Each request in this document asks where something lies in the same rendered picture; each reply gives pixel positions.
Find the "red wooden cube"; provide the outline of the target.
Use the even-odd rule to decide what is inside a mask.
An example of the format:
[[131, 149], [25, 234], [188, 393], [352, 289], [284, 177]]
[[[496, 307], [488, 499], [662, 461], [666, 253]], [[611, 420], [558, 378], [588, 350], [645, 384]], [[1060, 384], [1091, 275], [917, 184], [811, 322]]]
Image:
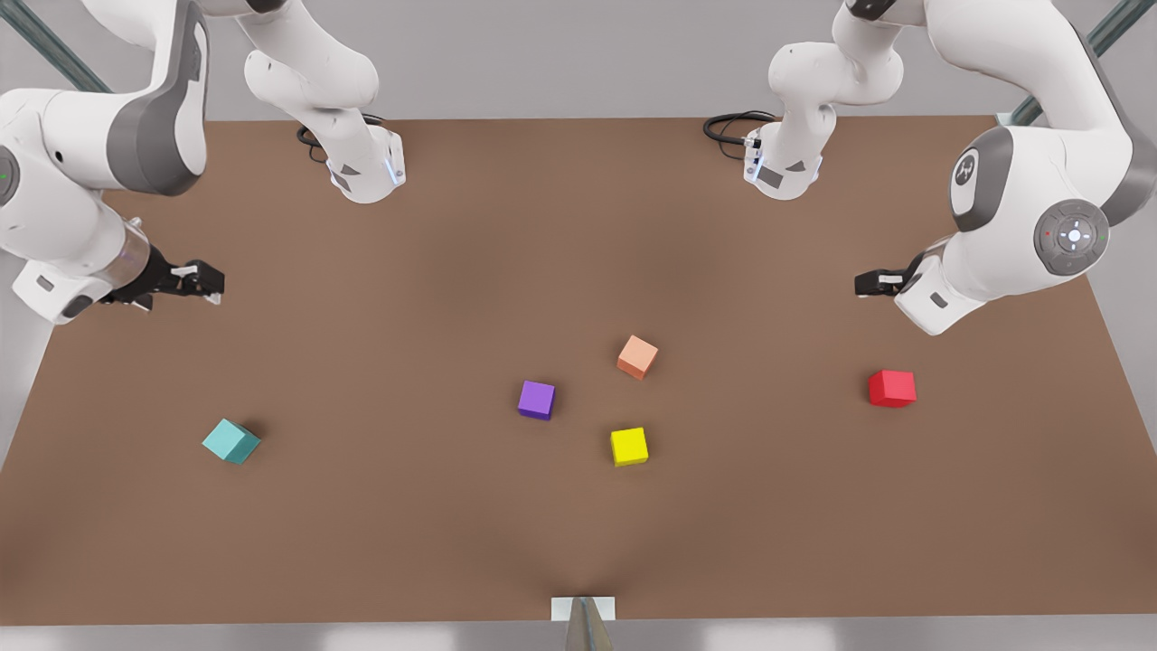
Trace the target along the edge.
[[868, 379], [869, 401], [889, 408], [904, 408], [918, 400], [915, 373], [884, 368]]

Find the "teal blue wooden cube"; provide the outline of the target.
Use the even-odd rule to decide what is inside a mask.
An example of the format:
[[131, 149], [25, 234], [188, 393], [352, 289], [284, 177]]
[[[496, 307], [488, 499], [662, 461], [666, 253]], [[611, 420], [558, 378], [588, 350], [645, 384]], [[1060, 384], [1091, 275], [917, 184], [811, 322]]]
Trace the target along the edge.
[[220, 420], [202, 441], [202, 447], [211, 450], [220, 460], [235, 465], [243, 465], [259, 444], [256, 434], [227, 417]]

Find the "orange wooden cube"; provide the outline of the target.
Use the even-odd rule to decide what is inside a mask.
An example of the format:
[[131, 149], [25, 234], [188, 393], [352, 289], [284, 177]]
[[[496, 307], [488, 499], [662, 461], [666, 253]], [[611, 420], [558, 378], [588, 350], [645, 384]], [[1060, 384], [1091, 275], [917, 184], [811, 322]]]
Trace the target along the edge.
[[642, 380], [653, 367], [654, 358], [658, 349], [653, 343], [648, 343], [640, 336], [629, 336], [622, 350], [616, 358], [616, 367], [632, 378]]

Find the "yellow wooden cube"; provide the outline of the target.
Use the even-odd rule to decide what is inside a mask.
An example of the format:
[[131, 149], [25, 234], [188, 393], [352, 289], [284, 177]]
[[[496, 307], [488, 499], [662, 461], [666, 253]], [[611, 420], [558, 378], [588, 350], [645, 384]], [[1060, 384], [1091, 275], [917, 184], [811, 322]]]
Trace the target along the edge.
[[610, 445], [612, 450], [613, 465], [622, 468], [638, 463], [649, 460], [649, 447], [644, 428], [621, 429], [610, 432]]

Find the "silver frame post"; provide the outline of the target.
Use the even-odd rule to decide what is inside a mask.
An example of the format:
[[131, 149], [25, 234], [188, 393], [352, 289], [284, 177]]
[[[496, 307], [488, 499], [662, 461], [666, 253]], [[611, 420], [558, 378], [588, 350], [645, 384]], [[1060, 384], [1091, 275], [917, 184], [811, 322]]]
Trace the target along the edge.
[[28, 44], [32, 45], [62, 77], [71, 82], [75, 90], [112, 93], [112, 89], [100, 79], [100, 75], [24, 0], [0, 0], [0, 19], [3, 19], [6, 24], [12, 25], [14, 32], [20, 34]]
[[563, 651], [616, 651], [605, 627], [616, 621], [613, 597], [553, 597], [550, 621], [567, 623]]
[[[1086, 34], [1088, 45], [1095, 50], [1095, 56], [1103, 57], [1107, 53], [1123, 34], [1127, 34], [1133, 25], [1137, 25], [1145, 13], [1154, 9], [1155, 5], [1157, 0], [1117, 0], [1110, 12]], [[1029, 96], [1012, 112], [995, 114], [995, 119], [1000, 125], [1032, 125], [1042, 114], [1038, 101]]]

